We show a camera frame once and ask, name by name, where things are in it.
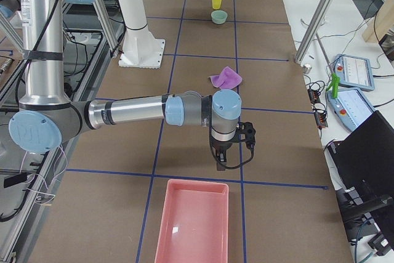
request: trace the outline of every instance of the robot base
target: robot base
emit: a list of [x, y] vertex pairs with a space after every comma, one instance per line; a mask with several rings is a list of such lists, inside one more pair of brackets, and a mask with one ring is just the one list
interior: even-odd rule
[[127, 32], [119, 66], [158, 69], [161, 65], [165, 45], [164, 39], [155, 39], [149, 31], [145, 32], [143, 36]]

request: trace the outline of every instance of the black monitor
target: black monitor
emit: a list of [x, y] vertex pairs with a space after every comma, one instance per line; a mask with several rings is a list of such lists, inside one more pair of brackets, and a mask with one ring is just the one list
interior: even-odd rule
[[[333, 159], [345, 186], [355, 187], [364, 202], [394, 198], [394, 129], [379, 111], [336, 146]], [[394, 205], [371, 215], [394, 249]]]

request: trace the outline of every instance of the yellow cup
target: yellow cup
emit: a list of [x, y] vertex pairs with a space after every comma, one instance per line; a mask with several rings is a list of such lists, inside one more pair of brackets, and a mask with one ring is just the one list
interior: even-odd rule
[[222, 0], [212, 0], [213, 9], [220, 9], [221, 5], [222, 5]]

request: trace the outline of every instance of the brown table surface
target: brown table surface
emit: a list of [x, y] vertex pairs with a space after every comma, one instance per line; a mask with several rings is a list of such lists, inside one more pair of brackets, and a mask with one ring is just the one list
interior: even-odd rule
[[[211, 0], [144, 1], [167, 42], [161, 68], [113, 60], [97, 97], [213, 94], [208, 77], [232, 67], [255, 158], [218, 172], [207, 129], [162, 121], [83, 134], [29, 262], [154, 262], [170, 178], [229, 185], [229, 262], [352, 262], [282, 0], [223, 0], [224, 25], [210, 21]], [[234, 145], [229, 165], [248, 156]]]

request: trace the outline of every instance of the white pillar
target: white pillar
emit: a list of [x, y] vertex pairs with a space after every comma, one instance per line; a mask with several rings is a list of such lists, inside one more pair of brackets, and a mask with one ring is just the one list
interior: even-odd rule
[[127, 26], [119, 66], [159, 68], [165, 40], [149, 32], [142, 0], [119, 0], [119, 4]]

